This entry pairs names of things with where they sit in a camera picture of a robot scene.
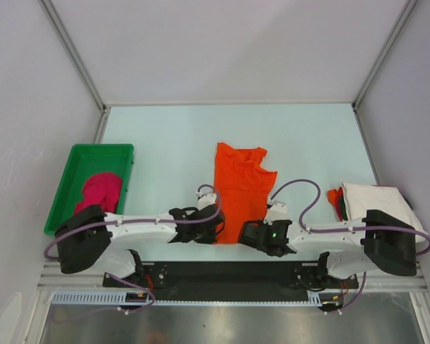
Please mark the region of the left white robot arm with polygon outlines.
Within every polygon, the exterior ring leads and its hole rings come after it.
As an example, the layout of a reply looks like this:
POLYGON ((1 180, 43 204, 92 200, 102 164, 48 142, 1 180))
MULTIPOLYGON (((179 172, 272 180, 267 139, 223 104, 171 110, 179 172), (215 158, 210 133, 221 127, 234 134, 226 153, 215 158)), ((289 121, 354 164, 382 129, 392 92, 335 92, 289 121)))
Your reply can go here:
POLYGON ((105 213, 99 205, 88 206, 56 229, 57 260, 64 274, 96 269, 134 287, 144 278, 135 247, 138 242, 213 244, 224 222, 217 204, 203 209, 174 208, 152 219, 105 213))

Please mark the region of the orange t shirt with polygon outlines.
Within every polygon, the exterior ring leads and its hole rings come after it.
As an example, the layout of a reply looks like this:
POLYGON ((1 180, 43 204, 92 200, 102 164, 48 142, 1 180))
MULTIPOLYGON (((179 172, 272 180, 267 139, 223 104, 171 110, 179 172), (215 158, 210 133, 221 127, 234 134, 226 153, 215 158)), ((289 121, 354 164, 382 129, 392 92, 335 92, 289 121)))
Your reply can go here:
POLYGON ((224 229, 219 244, 236 244, 244 222, 263 219, 267 200, 277 180, 276 171, 262 167, 267 150, 233 148, 218 143, 214 166, 214 187, 221 195, 224 229))

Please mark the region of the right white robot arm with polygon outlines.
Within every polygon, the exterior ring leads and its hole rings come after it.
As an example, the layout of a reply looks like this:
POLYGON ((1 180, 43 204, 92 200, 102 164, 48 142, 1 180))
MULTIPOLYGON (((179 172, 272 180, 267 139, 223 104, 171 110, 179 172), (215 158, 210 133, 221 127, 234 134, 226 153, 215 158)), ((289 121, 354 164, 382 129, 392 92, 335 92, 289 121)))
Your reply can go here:
POLYGON ((244 222, 238 242, 271 257, 316 254, 317 281, 334 287, 354 274, 379 269, 386 274, 416 275, 414 228, 380 210, 365 217, 336 222, 319 229, 303 229, 296 221, 244 222))

